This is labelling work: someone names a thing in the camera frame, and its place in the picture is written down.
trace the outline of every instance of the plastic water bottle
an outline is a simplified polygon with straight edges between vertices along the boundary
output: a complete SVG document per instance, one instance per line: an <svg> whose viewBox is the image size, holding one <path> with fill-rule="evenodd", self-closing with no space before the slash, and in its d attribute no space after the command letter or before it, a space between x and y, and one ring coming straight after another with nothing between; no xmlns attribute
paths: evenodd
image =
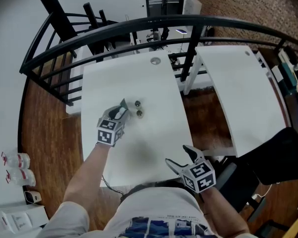
<svg viewBox="0 0 298 238"><path fill-rule="evenodd" d="M35 176L30 169L9 169L7 170L6 182L13 182L15 185L19 186L35 186Z"/></svg>
<svg viewBox="0 0 298 238"><path fill-rule="evenodd" d="M7 164L9 167L20 169L28 169L30 167L30 157L26 153L6 155L2 152L1 157L4 161L4 166Z"/></svg>

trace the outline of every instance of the black office chair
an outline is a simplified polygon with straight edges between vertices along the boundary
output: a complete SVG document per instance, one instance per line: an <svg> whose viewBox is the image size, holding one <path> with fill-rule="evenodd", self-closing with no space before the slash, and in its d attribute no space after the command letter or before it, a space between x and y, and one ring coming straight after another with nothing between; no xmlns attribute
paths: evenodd
<svg viewBox="0 0 298 238"><path fill-rule="evenodd" d="M237 212L240 212L246 203L249 203L254 211L247 220L252 222L266 204L265 197L260 202L252 198L258 185L258 178L246 164L238 159L234 159L232 162L228 159L223 171L217 177L215 187Z"/></svg>
<svg viewBox="0 0 298 238"><path fill-rule="evenodd" d="M283 238L297 237L298 238L298 218L291 227L276 223L273 220L266 221L256 232L255 236L258 238L269 238L272 236L274 230L282 230L285 232Z"/></svg>
<svg viewBox="0 0 298 238"><path fill-rule="evenodd" d="M291 127L284 128L240 160L264 185L298 179L298 133Z"/></svg>
<svg viewBox="0 0 298 238"><path fill-rule="evenodd" d="M228 161L217 174L216 187L237 212L248 202L254 208L251 222L266 202L265 197L259 203L251 198L259 180L271 185L293 179L298 179L298 133L287 127L253 151Z"/></svg>

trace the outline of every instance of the white desk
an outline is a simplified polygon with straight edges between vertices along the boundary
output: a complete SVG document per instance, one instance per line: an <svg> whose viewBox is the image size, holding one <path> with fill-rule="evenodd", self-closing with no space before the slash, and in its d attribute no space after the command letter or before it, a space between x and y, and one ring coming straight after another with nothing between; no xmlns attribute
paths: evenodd
<svg viewBox="0 0 298 238"><path fill-rule="evenodd" d="M153 65L150 59L161 63ZM97 139L103 112L125 98L133 117L125 134L109 151L104 177L111 186L175 178L165 158L192 162L182 148L192 145L188 121L166 51L116 58L84 69L81 130L84 160ZM134 102L141 101L144 117L136 117Z"/></svg>
<svg viewBox="0 0 298 238"><path fill-rule="evenodd" d="M196 47L197 58L186 81L188 94L203 63L225 114L233 142L226 155L240 157L286 127L276 94L248 46Z"/></svg>

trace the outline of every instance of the black metal railing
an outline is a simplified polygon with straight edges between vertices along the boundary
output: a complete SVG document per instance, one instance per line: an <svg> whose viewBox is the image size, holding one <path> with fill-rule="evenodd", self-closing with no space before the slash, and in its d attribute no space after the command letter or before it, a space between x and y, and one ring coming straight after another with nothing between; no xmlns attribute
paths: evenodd
<svg viewBox="0 0 298 238"><path fill-rule="evenodd" d="M73 13L65 13L66 16L81 16L87 17L86 15L82 14L73 14ZM81 91L81 87L61 91L61 86L67 85L75 82L77 80L81 80L83 75L79 75L73 78L66 78L60 80L61 73L69 71L70 69L80 66L82 64L91 62L91 61L100 61L105 57L110 57L113 55L118 55L121 53L140 50L144 48L153 48L171 44L178 44L178 43L189 43L187 52L178 53L178 54L170 54L170 58L178 58L178 57L185 57L185 62L180 65L174 65L174 68L182 68L182 72L176 77L180 77L181 81L184 81L186 77L189 75L190 66L192 66L193 57L195 55L195 47L198 43L206 43L206 42L234 42L234 43L250 43L250 44L257 44L257 45L264 45L273 47L275 51L278 51L280 48L285 46L285 43L292 43L293 45L298 46L298 40L294 39L291 36L288 36L282 32L276 31L272 28L258 25L255 23L251 23L244 20L239 19L232 19L227 17L214 17L214 16L201 16L201 15L170 15L170 16L160 16L160 17L148 17L148 18L141 18L130 20L121 23L115 24L108 24L98 29L92 30L84 30L85 33L77 35L69 38L67 40L63 40L58 45L54 47L51 46L51 42L49 42L46 50L34 56L34 53L40 43L43 34L45 33L47 27L50 25L51 20L53 20L53 12L47 17L44 21L43 25L41 26L40 30L38 31L37 35L35 36L26 56L24 62L21 66L20 73L23 73L30 77L33 81L39 84L42 88L46 91L54 95L56 98L61 100L62 102L66 103L67 105L73 105L73 101L79 100L80 97L76 97L73 99L68 99L68 94ZM103 17L95 17L96 19L101 19L104 22ZM192 34L190 38L183 38L183 39L170 39L170 40L163 40L163 41L155 41L155 42L148 42L142 43L134 46L127 46L127 47L120 47L116 49L109 50L105 53L98 53L90 56L88 58L81 59L79 61L70 63L70 64L61 64L61 67L51 70L44 75L42 73L42 66L44 63L55 60L58 56L62 56L68 52L72 52L72 56L74 56L73 51L85 46L85 45L93 45L95 43L104 43L116 36L121 36L124 34L129 34L132 32L138 32L143 30L148 30L152 28L163 28L163 27L178 27L178 26L193 26ZM255 31L258 33L267 34L273 37L277 37L279 39L278 43L261 41L261 40L251 40L251 39L243 39L243 38L228 38L228 37L201 37L201 33L204 26L214 26L214 27L229 27L229 28L237 28L237 29L244 29ZM35 68L39 68L39 73L36 74L33 72ZM53 76L59 76L59 80L57 83L51 84L51 78Z"/></svg>

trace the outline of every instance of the white cable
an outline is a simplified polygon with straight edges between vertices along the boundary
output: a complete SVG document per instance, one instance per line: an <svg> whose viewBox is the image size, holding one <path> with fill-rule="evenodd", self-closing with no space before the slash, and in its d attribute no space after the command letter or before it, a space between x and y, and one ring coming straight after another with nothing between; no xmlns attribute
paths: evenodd
<svg viewBox="0 0 298 238"><path fill-rule="evenodd" d="M260 194L256 194L257 196L259 196L260 198L264 197L267 195L267 193L269 192L270 188L272 187L272 184L269 186L268 191L265 193L265 195L261 196Z"/></svg>

